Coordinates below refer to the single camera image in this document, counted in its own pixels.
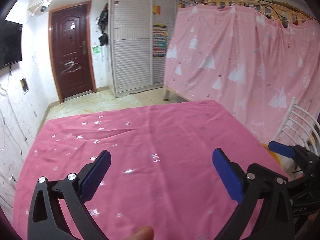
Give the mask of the person's left hand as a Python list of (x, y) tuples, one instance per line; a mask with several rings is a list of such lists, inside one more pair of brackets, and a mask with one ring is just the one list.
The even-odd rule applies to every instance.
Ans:
[(139, 228), (131, 236), (127, 237), (125, 240), (153, 240), (155, 232), (152, 227), (144, 226)]

